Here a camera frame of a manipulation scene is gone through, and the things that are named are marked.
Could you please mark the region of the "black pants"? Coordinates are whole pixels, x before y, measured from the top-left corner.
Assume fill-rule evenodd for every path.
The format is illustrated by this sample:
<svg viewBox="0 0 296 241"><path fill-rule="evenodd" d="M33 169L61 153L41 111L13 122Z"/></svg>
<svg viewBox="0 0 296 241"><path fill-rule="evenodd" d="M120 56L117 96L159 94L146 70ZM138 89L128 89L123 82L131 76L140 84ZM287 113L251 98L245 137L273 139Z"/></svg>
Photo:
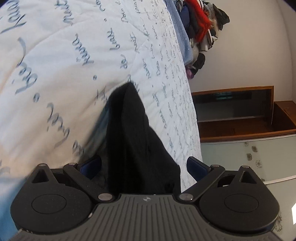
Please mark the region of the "black pants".
<svg viewBox="0 0 296 241"><path fill-rule="evenodd" d="M79 171L112 194L181 192L180 166L149 125L130 82L110 95L88 141Z"/></svg>

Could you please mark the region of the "white floral wardrobe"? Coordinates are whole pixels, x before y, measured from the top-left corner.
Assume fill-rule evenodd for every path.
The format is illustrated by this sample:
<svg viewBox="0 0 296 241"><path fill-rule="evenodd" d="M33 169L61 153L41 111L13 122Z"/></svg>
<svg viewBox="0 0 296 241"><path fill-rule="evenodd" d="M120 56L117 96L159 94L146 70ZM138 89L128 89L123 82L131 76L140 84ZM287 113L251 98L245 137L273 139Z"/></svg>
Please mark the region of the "white floral wardrobe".
<svg viewBox="0 0 296 241"><path fill-rule="evenodd" d="M250 166L280 204L274 232L295 240L295 136L201 145L203 162L227 170Z"/></svg>

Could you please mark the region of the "white script-print quilt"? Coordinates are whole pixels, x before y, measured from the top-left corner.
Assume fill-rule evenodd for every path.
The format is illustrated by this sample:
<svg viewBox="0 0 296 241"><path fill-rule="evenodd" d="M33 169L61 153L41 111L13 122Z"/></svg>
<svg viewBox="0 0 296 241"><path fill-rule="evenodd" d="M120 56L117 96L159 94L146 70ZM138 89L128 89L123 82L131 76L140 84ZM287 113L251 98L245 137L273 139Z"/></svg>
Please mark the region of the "white script-print quilt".
<svg viewBox="0 0 296 241"><path fill-rule="evenodd" d="M1 240L39 164L84 159L112 91L134 84L149 123L194 184L201 157L185 65L165 1L6 1L1 5Z"/></svg>

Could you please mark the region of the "pile of clothes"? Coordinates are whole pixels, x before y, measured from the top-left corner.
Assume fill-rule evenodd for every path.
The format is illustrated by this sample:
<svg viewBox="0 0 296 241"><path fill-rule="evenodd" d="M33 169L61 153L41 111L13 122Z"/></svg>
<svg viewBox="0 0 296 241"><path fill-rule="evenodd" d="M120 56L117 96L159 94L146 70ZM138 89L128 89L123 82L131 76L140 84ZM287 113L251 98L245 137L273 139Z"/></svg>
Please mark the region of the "pile of clothes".
<svg viewBox="0 0 296 241"><path fill-rule="evenodd" d="M205 52L211 49L230 18L208 1L173 1L188 35L193 60L185 66L188 79L193 79L205 64Z"/></svg>

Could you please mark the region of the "light blue blanket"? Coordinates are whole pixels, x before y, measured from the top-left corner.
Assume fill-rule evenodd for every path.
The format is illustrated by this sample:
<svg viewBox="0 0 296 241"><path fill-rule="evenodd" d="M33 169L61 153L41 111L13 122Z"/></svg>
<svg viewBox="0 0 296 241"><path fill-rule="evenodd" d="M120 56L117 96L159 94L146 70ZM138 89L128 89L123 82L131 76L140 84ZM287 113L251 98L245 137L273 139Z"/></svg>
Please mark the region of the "light blue blanket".
<svg viewBox="0 0 296 241"><path fill-rule="evenodd" d="M192 47L191 47L188 35L186 33L185 27L182 23L180 15L173 1L168 0L168 1L165 1L165 3L168 9L168 12L171 15L171 20L173 22L175 32L177 35L180 52L182 54L182 59L183 59L184 65L186 66L193 60Z"/></svg>

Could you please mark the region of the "wooden door frame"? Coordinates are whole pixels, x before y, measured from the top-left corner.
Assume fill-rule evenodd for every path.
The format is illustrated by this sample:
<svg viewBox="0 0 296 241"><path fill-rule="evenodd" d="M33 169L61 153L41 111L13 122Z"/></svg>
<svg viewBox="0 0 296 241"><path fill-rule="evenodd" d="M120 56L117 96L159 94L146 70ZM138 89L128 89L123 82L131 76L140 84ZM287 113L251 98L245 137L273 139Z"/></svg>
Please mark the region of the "wooden door frame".
<svg viewBox="0 0 296 241"><path fill-rule="evenodd" d="M203 143L295 134L295 102L275 101L273 86L192 93Z"/></svg>

